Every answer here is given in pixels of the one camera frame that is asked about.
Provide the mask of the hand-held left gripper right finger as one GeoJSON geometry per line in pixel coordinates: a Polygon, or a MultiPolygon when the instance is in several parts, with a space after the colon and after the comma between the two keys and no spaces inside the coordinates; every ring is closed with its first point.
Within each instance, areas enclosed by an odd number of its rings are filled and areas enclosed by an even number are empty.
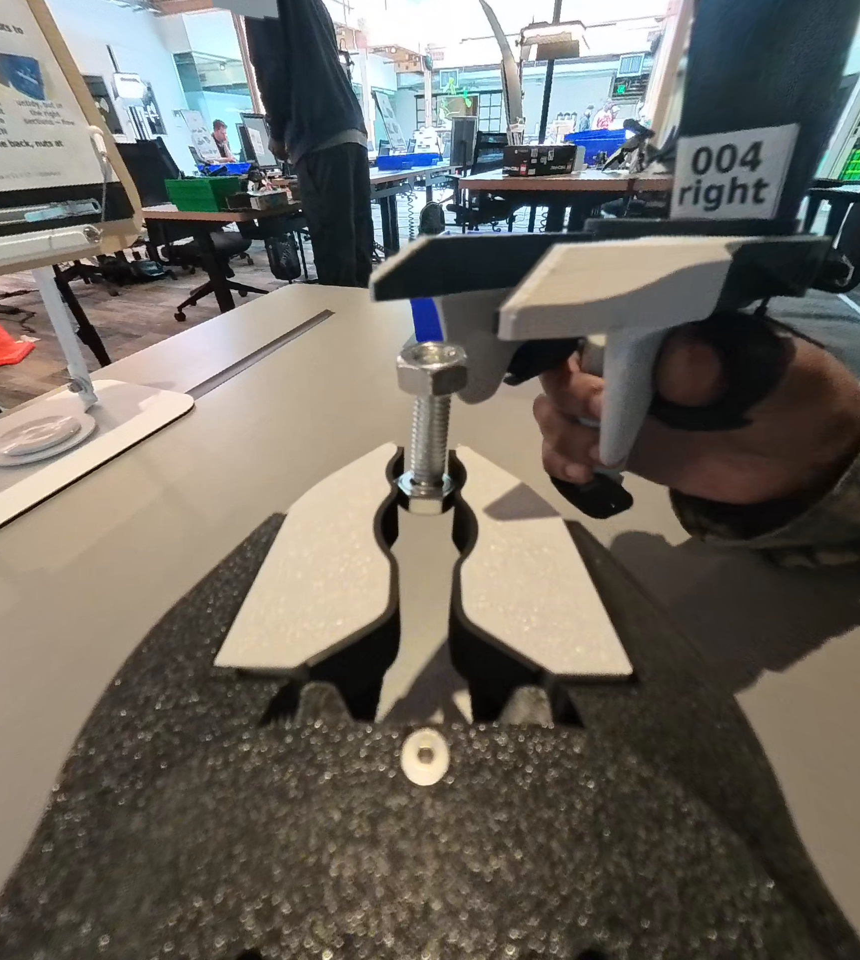
{"type": "Polygon", "coordinates": [[[626,680],[628,655],[564,518],[470,447],[456,449],[476,538],[460,567],[471,626],[562,680],[626,680]]]}

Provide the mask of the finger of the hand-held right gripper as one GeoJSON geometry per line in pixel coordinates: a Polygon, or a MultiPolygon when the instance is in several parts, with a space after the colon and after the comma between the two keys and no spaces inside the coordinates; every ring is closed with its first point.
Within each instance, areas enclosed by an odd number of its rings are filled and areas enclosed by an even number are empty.
{"type": "Polygon", "coordinates": [[[443,341],[466,353],[467,404],[489,400],[504,383],[517,386],[581,354],[586,338],[498,334],[504,301],[556,244],[575,234],[468,233],[423,236],[388,258],[372,274],[376,302],[428,300],[443,341]]]}
{"type": "Polygon", "coordinates": [[[552,246],[501,305],[504,342],[605,336],[600,455],[628,461],[653,397],[667,332],[707,319],[734,237],[645,237],[552,246]]]}

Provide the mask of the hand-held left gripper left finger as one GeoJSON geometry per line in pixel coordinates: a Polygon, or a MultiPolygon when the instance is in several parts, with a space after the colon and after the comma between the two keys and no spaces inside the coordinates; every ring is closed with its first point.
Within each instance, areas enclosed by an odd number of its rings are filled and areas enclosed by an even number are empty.
{"type": "Polygon", "coordinates": [[[312,486],[286,514],[214,666],[336,685],[377,685],[400,643],[393,481],[402,450],[377,446],[312,486]]]}

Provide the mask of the large blue plastic bin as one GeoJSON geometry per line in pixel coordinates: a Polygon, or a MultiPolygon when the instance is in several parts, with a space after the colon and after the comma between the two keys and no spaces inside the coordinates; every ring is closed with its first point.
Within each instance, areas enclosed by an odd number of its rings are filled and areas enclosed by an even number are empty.
{"type": "Polygon", "coordinates": [[[415,342],[445,342],[446,335],[436,300],[432,297],[413,297],[410,299],[410,306],[415,342]]]}

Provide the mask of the silver hex nut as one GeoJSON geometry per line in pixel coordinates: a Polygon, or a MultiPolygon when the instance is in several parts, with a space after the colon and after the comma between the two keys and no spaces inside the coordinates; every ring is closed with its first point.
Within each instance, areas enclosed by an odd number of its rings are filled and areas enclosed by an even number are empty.
{"type": "Polygon", "coordinates": [[[396,359],[398,386],[415,398],[458,394],[469,380],[467,354],[448,342],[410,342],[396,359]]]}

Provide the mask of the silver hex bolt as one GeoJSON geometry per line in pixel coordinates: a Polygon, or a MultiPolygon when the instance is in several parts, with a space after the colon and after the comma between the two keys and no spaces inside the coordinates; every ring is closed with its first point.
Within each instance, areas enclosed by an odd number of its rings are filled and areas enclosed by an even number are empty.
{"type": "Polygon", "coordinates": [[[413,516],[437,517],[451,508],[457,489],[449,471],[451,403],[450,395],[419,396],[413,402],[404,469],[395,479],[398,503],[413,516]]]}

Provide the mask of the person's right hand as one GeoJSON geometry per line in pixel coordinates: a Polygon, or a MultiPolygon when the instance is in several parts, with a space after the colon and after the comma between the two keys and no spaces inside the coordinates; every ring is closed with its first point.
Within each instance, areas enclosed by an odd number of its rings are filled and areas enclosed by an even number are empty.
{"type": "MultiPolygon", "coordinates": [[[[782,378],[734,431],[684,431],[649,416],[624,470],[693,498],[735,506],[826,493],[860,450],[860,382],[821,346],[777,334],[786,358],[782,378]]],[[[575,484],[605,462],[590,426],[606,397],[603,378],[578,357],[541,378],[533,415],[547,474],[575,484]]]]}

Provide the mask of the wooden desk with black legs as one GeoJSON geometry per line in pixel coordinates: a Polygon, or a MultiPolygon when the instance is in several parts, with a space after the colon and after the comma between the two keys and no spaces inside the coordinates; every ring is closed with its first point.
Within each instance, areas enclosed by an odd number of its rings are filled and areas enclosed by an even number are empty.
{"type": "Polygon", "coordinates": [[[458,167],[443,163],[405,170],[370,170],[374,249],[378,260],[399,252],[400,220],[403,220],[404,239],[414,239],[419,233],[422,210],[432,203],[444,206],[454,198],[458,174],[458,167]]]}
{"type": "Polygon", "coordinates": [[[565,233],[582,230],[584,221],[599,214],[600,207],[616,199],[629,200],[639,193],[665,193],[674,186],[672,174],[587,169],[579,173],[544,176],[513,176],[491,172],[462,176],[461,191],[469,195],[495,196],[533,210],[546,209],[543,226],[531,225],[529,233],[565,233]]]}
{"type": "Polygon", "coordinates": [[[142,214],[147,227],[153,224],[173,224],[188,229],[190,236],[199,249],[201,268],[208,278],[208,288],[216,298],[220,313],[224,314],[236,307],[235,293],[243,297],[248,294],[261,296],[265,293],[253,287],[236,282],[226,274],[217,252],[213,236],[217,227],[230,225],[242,227],[242,235],[251,241],[266,241],[281,238],[287,234],[299,232],[306,225],[304,210],[298,202],[291,202],[275,209],[255,210],[237,209],[221,211],[181,211],[172,203],[144,207],[142,214]]]}

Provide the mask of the black box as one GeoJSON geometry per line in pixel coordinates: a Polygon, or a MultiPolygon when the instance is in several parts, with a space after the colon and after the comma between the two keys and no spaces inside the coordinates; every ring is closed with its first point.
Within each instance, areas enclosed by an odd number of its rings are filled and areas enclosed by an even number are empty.
{"type": "Polygon", "coordinates": [[[574,172],[577,154],[573,142],[508,145],[504,149],[503,174],[514,178],[566,176],[574,172]]]}

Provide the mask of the white metal stand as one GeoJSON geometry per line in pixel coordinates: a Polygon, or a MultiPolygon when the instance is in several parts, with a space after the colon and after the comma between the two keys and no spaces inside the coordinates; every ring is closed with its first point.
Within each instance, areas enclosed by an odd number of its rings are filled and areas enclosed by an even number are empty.
{"type": "Polygon", "coordinates": [[[194,408],[183,391],[91,378],[48,271],[73,254],[119,250],[128,234],[134,230],[124,222],[0,237],[0,274],[30,269],[69,374],[68,385],[0,413],[0,528],[194,408]]]}

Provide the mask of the black computer monitor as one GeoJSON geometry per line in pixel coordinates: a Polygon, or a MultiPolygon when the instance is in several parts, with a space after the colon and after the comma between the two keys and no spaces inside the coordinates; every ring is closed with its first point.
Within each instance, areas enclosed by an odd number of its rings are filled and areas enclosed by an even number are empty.
{"type": "Polygon", "coordinates": [[[265,114],[241,112],[238,133],[245,158],[262,169],[279,165],[270,144],[270,130],[265,114]]]}

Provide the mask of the green plastic bin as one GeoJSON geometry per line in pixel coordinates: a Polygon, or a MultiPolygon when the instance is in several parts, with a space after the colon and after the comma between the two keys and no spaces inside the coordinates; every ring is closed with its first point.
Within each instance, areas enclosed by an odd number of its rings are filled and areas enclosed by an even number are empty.
{"type": "Polygon", "coordinates": [[[182,212],[224,212],[230,198],[241,192],[241,178],[234,175],[165,178],[170,204],[182,212]]]}

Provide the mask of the wooden board with instruction sheet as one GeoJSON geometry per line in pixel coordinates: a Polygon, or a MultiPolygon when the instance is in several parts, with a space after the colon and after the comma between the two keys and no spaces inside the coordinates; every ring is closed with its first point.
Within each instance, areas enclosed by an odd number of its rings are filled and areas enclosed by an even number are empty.
{"type": "Polygon", "coordinates": [[[0,275],[126,248],[139,208],[46,4],[0,1],[0,275]]]}

